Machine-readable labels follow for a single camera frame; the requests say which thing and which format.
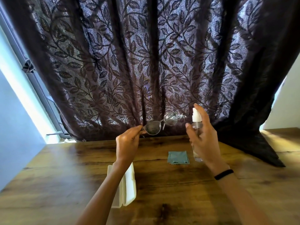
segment spray bottle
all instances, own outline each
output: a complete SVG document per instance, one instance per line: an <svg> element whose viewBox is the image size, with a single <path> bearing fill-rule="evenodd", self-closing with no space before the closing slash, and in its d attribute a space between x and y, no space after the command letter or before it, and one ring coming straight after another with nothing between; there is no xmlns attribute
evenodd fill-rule
<svg viewBox="0 0 300 225"><path fill-rule="evenodd" d="M203 124L202 124L202 118L201 118L201 115L199 114L199 112L196 110L196 108L193 108L193 116L192 116L192 120L193 120L193 123L192 123L192 127L193 129L195 130L197 136L199 136L202 132L202 127L203 127ZM195 152L194 150L194 145L193 145L193 154L194 154L194 159L197 161L197 162L202 162L202 159L199 157L199 155L197 155L197 153Z"/></svg>

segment curtain fold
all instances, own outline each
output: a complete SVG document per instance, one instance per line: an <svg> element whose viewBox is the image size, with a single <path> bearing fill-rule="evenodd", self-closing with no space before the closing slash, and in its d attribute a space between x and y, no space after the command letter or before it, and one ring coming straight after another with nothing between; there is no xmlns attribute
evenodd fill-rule
<svg viewBox="0 0 300 225"><path fill-rule="evenodd" d="M193 103L220 141L284 166L259 132L296 59L299 0L1 0L77 140L110 140Z"/></svg>

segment curtain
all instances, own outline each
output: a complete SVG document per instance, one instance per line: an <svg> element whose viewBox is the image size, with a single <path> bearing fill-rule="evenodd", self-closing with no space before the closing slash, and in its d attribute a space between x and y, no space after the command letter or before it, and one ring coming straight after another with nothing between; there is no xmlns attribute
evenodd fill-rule
<svg viewBox="0 0 300 225"><path fill-rule="evenodd" d="M194 103L219 140L284 166L259 132L296 59L299 0L2 0L77 140L111 140Z"/></svg>

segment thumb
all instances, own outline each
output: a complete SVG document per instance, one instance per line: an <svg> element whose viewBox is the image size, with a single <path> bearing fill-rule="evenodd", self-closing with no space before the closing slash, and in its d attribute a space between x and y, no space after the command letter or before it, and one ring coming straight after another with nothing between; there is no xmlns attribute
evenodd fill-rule
<svg viewBox="0 0 300 225"><path fill-rule="evenodd" d="M193 144L198 144L200 139L197 136L196 132L194 131L193 127L189 123L186 123L185 127L186 127L186 130L187 130L187 135L190 138L190 141Z"/></svg>

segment microfiber cloth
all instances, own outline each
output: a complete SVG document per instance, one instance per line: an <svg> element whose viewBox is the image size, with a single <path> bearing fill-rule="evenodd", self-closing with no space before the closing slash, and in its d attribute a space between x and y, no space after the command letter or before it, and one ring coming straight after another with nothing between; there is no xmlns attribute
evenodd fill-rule
<svg viewBox="0 0 300 225"><path fill-rule="evenodd" d="M170 164L190 164L186 151L169 151L168 163Z"/></svg>

